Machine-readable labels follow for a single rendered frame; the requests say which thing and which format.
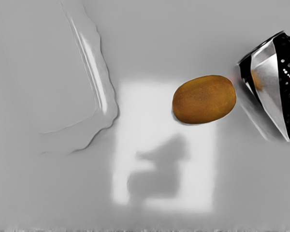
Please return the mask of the brown kiwi fruit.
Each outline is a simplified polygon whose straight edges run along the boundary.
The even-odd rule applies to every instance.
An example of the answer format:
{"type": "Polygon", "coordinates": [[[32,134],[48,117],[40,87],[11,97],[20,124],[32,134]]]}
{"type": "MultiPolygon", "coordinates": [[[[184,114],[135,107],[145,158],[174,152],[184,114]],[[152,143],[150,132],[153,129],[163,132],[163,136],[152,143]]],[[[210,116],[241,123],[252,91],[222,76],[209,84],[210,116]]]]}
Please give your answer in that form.
{"type": "Polygon", "coordinates": [[[236,104],[232,82],[220,75],[207,75],[182,84],[172,101],[173,114],[186,124],[203,124],[223,118],[236,104]]]}

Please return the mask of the white square plate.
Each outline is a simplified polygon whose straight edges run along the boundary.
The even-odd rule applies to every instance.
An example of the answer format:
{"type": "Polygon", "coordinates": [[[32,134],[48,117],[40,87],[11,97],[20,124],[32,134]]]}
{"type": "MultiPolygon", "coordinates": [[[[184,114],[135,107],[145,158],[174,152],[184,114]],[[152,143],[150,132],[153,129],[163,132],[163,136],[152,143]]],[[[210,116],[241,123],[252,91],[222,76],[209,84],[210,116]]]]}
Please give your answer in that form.
{"type": "Polygon", "coordinates": [[[87,148],[118,115],[82,0],[0,0],[0,40],[41,153],[87,148]]]}

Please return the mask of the black and silver can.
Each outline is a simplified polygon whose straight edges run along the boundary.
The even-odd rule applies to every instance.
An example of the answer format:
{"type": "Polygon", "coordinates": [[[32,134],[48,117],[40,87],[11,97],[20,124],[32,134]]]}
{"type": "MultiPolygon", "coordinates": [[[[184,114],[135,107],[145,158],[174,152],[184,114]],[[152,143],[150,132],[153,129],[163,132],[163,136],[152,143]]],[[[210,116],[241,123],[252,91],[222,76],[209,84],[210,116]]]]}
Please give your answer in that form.
{"type": "Polygon", "coordinates": [[[290,142],[290,36],[278,32],[237,64],[247,88],[290,142]]]}

